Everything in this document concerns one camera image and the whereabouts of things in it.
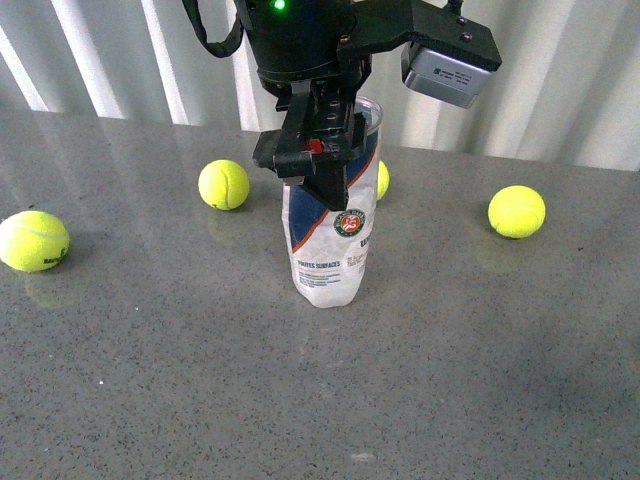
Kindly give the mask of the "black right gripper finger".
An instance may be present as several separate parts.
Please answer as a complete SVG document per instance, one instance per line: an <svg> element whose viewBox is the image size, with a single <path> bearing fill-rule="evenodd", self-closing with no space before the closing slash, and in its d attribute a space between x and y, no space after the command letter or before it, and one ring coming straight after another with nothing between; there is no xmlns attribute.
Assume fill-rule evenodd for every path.
<svg viewBox="0 0 640 480"><path fill-rule="evenodd" d="M285 113L282 126L260 134L252 159L281 180L294 180L332 211L347 206L350 90L336 82L264 82Z"/></svg>
<svg viewBox="0 0 640 480"><path fill-rule="evenodd" d="M366 150L368 124L366 117L361 112L355 112L353 116L352 137L350 140L351 153L354 158L360 158Z"/></svg>

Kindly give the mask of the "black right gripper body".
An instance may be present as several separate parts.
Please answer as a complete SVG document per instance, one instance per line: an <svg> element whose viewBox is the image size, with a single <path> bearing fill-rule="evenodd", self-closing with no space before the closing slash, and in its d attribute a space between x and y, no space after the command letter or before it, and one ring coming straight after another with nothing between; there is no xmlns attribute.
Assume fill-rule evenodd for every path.
<svg viewBox="0 0 640 480"><path fill-rule="evenodd" d="M357 66L344 67L337 50L350 36L363 1L241 1L239 19L249 40L263 88L288 109L298 84L310 83L320 102L337 96L351 112Z"/></svg>

